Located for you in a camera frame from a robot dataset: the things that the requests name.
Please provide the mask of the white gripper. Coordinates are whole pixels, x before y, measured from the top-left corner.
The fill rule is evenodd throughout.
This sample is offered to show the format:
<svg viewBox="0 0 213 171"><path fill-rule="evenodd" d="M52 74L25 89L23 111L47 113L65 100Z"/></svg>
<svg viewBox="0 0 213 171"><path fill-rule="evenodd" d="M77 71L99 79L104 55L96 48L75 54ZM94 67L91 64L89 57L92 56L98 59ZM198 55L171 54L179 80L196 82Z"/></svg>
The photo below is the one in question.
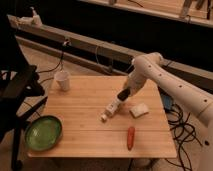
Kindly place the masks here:
<svg viewBox="0 0 213 171"><path fill-rule="evenodd" d="M129 74L124 83L123 88L130 90L130 95L134 96L140 89L142 89L147 79L138 74Z"/></svg>

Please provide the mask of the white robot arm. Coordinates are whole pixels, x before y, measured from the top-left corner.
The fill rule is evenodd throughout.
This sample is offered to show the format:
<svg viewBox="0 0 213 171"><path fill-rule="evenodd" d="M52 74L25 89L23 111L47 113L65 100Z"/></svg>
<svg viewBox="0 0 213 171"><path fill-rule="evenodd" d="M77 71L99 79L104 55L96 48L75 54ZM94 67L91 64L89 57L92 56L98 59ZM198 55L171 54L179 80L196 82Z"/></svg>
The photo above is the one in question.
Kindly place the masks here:
<svg viewBox="0 0 213 171"><path fill-rule="evenodd" d="M197 171L213 171L213 95L170 74L162 68L163 57L154 52L132 60L134 70L127 76L125 88L136 94L147 79L154 81L172 98L183 104L207 127L207 146L202 148Z"/></svg>

